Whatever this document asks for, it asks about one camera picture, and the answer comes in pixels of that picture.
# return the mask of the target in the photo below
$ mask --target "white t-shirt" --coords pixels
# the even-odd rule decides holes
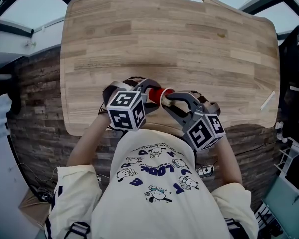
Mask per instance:
[[[102,197],[92,165],[59,167],[58,176],[48,239],[64,238],[74,222],[90,225],[92,239],[225,239],[232,238],[228,225],[257,238],[251,193],[238,183],[210,193],[195,171],[192,149],[166,133],[128,132]]]

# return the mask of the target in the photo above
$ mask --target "wooden tabletop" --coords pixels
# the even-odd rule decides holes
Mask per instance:
[[[81,136],[112,81],[142,76],[218,102],[224,127],[275,124],[280,87],[276,32],[217,0],[73,0],[61,44],[65,126]],[[261,110],[260,106],[275,91]],[[163,109],[144,128],[181,135]]]

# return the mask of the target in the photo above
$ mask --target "forearm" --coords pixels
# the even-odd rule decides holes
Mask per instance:
[[[226,136],[215,144],[215,149],[223,183],[237,182],[243,184],[239,165]]]
[[[91,164],[95,150],[110,123],[111,121],[107,114],[98,115],[72,150],[66,165]]]

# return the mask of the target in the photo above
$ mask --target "red object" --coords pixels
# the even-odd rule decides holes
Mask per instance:
[[[159,90],[151,89],[149,91],[149,99],[151,99],[153,102],[160,105],[161,95],[164,91],[165,91],[165,89],[163,89],[163,88],[159,89]],[[168,89],[168,90],[166,90],[164,95],[168,95],[168,94],[173,93],[173,92],[175,92],[173,89]]]

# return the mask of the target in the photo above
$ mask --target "black and white marker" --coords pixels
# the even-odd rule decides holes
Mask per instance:
[[[115,129],[137,131],[145,122],[140,91],[118,91],[107,105],[111,126]]]
[[[218,115],[204,114],[187,131],[186,138],[190,139],[189,144],[193,145],[195,150],[200,151],[215,145],[225,134]]]

